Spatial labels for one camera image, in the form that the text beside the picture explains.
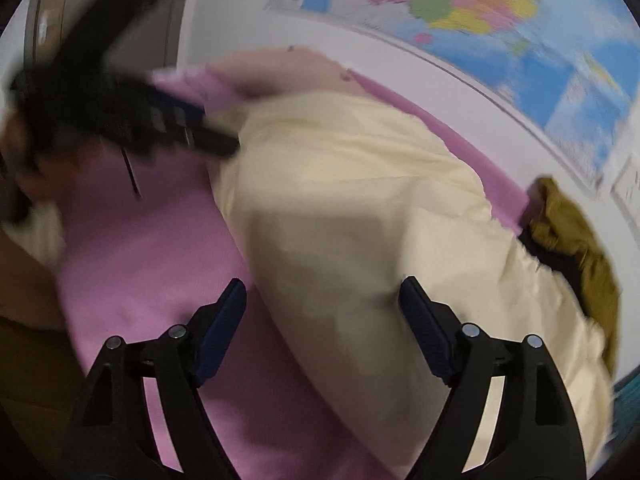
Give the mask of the person's left hand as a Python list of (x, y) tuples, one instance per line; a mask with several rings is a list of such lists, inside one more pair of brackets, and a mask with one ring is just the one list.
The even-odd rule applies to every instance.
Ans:
[[(8, 160), (26, 141), (23, 119), (17, 112), (6, 118), (1, 128), (1, 156)], [(57, 202), (74, 186), (79, 176), (102, 154), (99, 139), (89, 139), (67, 151), (41, 155), (35, 169), (17, 171), (16, 183), (34, 203)]]

